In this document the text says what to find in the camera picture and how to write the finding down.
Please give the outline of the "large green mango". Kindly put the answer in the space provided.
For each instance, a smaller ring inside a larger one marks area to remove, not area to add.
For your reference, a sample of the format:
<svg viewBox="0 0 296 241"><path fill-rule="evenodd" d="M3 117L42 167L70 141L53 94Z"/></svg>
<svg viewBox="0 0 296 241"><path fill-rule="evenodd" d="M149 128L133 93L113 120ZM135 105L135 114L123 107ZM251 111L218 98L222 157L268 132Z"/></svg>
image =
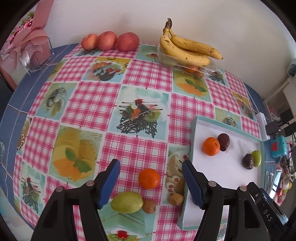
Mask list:
<svg viewBox="0 0 296 241"><path fill-rule="evenodd" d="M144 204L143 198L136 192L126 191L118 194L111 202L111 208L119 213L135 213Z"/></svg>

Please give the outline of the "orange tangerine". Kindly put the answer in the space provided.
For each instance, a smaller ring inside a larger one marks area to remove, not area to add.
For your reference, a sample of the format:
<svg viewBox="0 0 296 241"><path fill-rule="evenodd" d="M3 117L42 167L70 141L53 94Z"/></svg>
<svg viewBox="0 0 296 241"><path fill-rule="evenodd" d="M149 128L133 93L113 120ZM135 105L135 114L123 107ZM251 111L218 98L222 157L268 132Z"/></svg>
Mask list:
<svg viewBox="0 0 296 241"><path fill-rule="evenodd" d="M214 137L206 138L206 140L203 142L203 145L202 145L202 151L207 156L217 155L220 151L219 141Z"/></svg>
<svg viewBox="0 0 296 241"><path fill-rule="evenodd" d="M159 173L151 168L142 170L138 175L138 183L144 189L155 189L160 183Z"/></svg>

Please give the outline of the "small brown kiwi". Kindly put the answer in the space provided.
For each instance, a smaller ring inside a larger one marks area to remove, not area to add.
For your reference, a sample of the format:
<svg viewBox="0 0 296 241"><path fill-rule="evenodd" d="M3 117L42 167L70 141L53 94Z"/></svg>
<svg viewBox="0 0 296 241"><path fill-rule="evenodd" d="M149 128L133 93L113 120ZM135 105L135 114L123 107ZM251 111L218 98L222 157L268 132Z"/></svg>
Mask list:
<svg viewBox="0 0 296 241"><path fill-rule="evenodd" d="M153 200L146 199L142 206L142 209L147 214L152 214L156 210L156 204Z"/></svg>

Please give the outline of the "small dark round fruit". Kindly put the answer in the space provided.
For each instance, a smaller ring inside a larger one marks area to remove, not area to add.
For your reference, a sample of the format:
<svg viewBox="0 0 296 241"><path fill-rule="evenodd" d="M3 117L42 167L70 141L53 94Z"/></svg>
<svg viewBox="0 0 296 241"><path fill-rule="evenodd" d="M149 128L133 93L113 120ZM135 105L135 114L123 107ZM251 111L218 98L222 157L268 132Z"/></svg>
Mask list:
<svg viewBox="0 0 296 241"><path fill-rule="evenodd" d="M225 152L229 145L230 145L230 138L229 135L226 133L221 133L218 137L217 140L220 144L220 151Z"/></svg>

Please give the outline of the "dark brown avocado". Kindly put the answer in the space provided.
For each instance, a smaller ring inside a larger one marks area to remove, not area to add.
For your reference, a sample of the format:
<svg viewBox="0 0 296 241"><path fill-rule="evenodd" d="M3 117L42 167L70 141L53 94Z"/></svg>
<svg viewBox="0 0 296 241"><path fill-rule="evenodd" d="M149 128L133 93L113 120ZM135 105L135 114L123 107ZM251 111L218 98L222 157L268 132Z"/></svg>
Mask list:
<svg viewBox="0 0 296 241"><path fill-rule="evenodd" d="M251 170L254 167L254 158L252 154L246 154L242 159L242 165L244 168Z"/></svg>

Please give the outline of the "small green fruit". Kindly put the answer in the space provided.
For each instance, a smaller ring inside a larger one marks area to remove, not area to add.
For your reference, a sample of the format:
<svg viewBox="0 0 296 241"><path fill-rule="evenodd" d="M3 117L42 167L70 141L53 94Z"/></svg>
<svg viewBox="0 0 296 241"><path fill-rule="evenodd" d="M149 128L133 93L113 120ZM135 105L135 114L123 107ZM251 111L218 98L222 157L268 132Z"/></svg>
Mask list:
<svg viewBox="0 0 296 241"><path fill-rule="evenodd" d="M255 150L251 153L253 157L254 167L259 167L262 161L261 152L259 150Z"/></svg>

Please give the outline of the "small tan fruit by tray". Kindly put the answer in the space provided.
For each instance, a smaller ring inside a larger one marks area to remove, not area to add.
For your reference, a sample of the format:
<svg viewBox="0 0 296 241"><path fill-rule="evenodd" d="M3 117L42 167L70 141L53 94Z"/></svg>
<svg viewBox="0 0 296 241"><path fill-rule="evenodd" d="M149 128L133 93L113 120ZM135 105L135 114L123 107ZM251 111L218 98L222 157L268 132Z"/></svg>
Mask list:
<svg viewBox="0 0 296 241"><path fill-rule="evenodd" d="M184 196L178 193L173 193L168 198L168 202L173 206L180 206L184 202Z"/></svg>

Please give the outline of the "teal white shallow tray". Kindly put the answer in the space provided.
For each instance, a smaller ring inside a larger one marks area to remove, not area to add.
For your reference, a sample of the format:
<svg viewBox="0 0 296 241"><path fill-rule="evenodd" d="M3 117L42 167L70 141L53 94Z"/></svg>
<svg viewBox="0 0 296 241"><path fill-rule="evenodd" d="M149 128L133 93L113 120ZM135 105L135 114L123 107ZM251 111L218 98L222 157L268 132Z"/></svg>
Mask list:
<svg viewBox="0 0 296 241"><path fill-rule="evenodd" d="M221 133L229 135L228 149L215 156L207 156L202 151L203 142L206 138L216 138ZM237 189L249 182L264 187L265 164L261 163L251 170L242 165L243 157L255 150L264 154L263 141L248 133L200 115L192 121L189 160L198 172L202 172L208 180L215 181L221 187Z"/></svg>

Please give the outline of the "teal toy box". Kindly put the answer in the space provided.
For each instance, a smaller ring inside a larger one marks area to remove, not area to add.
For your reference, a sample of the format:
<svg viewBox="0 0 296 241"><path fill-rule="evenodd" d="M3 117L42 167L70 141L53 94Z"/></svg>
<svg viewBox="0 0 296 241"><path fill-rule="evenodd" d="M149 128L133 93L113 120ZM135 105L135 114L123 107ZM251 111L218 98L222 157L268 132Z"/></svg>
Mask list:
<svg viewBox="0 0 296 241"><path fill-rule="evenodd" d="M270 140L271 156L273 158L283 157L288 154L287 141L283 135Z"/></svg>

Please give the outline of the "checkered fruit pattern tablecloth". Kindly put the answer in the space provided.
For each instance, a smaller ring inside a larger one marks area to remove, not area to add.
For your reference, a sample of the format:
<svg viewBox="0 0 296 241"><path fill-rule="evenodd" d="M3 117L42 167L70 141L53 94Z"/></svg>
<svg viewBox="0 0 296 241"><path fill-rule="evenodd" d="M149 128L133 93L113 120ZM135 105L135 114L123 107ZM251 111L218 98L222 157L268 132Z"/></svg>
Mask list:
<svg viewBox="0 0 296 241"><path fill-rule="evenodd" d="M260 138L247 89L219 69L197 78L158 62L157 48L86 52L77 45L56 65L23 123L13 170L14 204L35 226L54 189L92 179L114 158L121 172L112 196L125 191L153 200L153 214L100 211L110 240L192 240L177 226L180 208L168 196L183 187L181 163L191 123L204 116ZM139 173L156 170L160 183L144 189Z"/></svg>

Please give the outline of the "clear plastic fruit container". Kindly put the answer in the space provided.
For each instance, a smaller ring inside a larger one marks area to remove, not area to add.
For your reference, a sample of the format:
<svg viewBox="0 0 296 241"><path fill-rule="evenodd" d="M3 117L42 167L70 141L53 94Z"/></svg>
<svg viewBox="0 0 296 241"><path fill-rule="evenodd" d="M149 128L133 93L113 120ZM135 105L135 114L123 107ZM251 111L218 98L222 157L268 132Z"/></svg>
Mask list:
<svg viewBox="0 0 296 241"><path fill-rule="evenodd" d="M182 62L175 57L167 55L160 45L158 46L158 59L161 64L167 67L189 73L197 78L209 76L212 73L218 71L218 68L216 67L213 60L211 60L210 64L207 66L193 65L187 62Z"/></svg>

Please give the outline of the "middle red apple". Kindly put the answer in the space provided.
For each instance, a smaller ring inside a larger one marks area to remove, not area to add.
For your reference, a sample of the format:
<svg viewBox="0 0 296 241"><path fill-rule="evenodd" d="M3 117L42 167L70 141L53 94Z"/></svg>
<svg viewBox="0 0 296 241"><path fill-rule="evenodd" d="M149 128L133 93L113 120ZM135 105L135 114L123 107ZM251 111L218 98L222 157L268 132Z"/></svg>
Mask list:
<svg viewBox="0 0 296 241"><path fill-rule="evenodd" d="M117 35L112 31L106 31L101 33L96 40L96 47L100 51L111 50L117 41Z"/></svg>

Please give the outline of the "small red apple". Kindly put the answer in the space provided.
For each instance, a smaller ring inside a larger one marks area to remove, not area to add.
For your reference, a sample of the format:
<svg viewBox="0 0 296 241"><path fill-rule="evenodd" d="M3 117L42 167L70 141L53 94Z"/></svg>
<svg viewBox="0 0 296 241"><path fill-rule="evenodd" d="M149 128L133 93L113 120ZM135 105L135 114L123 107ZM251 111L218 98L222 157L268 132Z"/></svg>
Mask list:
<svg viewBox="0 0 296 241"><path fill-rule="evenodd" d="M97 37L96 34L88 34L85 36L81 41L82 48L86 51L95 49Z"/></svg>

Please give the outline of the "large red apple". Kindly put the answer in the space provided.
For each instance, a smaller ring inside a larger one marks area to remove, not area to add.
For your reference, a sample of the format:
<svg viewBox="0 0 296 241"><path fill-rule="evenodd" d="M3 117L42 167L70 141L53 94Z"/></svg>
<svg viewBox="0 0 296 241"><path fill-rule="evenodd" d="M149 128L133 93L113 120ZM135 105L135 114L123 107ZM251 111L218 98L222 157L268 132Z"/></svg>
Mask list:
<svg viewBox="0 0 296 241"><path fill-rule="evenodd" d="M120 35L116 42L117 49L123 52L135 51L138 46L139 37L133 32Z"/></svg>

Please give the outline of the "pink flower bouquet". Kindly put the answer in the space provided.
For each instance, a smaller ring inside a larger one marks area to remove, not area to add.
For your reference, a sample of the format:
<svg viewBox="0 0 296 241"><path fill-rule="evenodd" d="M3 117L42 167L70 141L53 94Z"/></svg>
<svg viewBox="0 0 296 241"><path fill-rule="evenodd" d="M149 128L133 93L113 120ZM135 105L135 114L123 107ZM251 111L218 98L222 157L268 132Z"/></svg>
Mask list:
<svg viewBox="0 0 296 241"><path fill-rule="evenodd" d="M1 63L3 71L12 75L18 64L27 71L37 71L51 57L49 37L44 30L53 1L39 1L35 11L16 28L8 42L2 47L1 54L5 59Z"/></svg>

